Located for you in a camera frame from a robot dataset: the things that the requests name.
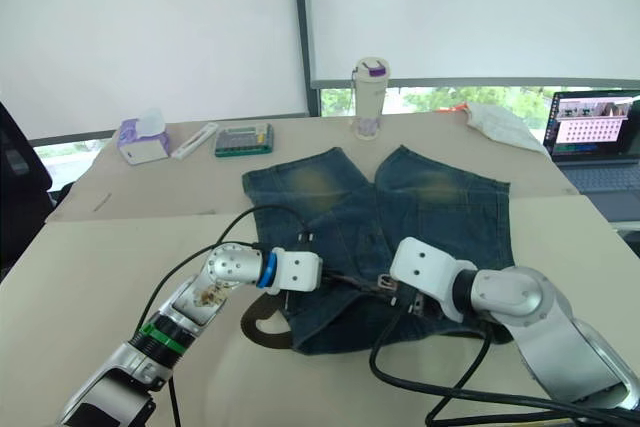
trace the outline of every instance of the laptop keyboard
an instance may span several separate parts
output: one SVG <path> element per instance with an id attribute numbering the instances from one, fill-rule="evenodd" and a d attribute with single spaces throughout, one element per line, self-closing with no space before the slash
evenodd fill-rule
<path id="1" fill-rule="evenodd" d="M 640 190 L 640 167 L 563 169 L 562 173 L 580 192 Z"/>

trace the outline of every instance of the jeans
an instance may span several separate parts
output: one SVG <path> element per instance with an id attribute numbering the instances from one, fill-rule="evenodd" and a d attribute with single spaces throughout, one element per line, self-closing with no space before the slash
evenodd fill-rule
<path id="1" fill-rule="evenodd" d="M 478 268 L 513 265 L 509 237 L 509 184 L 435 162 L 399 147 L 378 168 L 372 184 L 342 149 L 248 172 L 246 194 L 255 205 L 297 210 L 314 234 L 312 250 L 323 271 L 347 277 L 311 293 L 289 295 L 283 315 L 293 349 L 305 354 L 370 348 L 396 314 L 380 295 L 398 243 L 416 237 Z M 258 237 L 270 246 L 296 247 L 295 217 L 267 209 L 254 213 Z M 482 335 L 477 321 L 458 324 L 426 299 L 424 315 L 405 315 L 388 343 L 431 334 Z"/>

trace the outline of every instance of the laptop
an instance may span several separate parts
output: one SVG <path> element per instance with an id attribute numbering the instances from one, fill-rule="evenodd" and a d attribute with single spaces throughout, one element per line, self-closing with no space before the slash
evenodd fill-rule
<path id="1" fill-rule="evenodd" d="M 640 90 L 556 92 L 543 144 L 609 222 L 640 220 Z"/>

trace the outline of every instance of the blue ring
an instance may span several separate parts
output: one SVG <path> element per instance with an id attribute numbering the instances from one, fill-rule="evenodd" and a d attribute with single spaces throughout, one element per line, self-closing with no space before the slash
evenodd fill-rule
<path id="1" fill-rule="evenodd" d="M 269 253 L 269 260 L 267 261 L 267 268 L 262 274 L 262 278 L 258 281 L 256 287 L 259 289 L 263 289 L 267 286 L 271 279 L 273 278 L 273 274 L 276 273 L 276 254 L 273 252 Z"/>

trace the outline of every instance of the laptop screen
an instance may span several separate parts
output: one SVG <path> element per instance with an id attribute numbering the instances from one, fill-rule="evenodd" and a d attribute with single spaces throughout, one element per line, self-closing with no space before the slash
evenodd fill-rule
<path id="1" fill-rule="evenodd" d="M 640 90 L 556 92 L 544 146 L 554 161 L 640 158 Z"/>

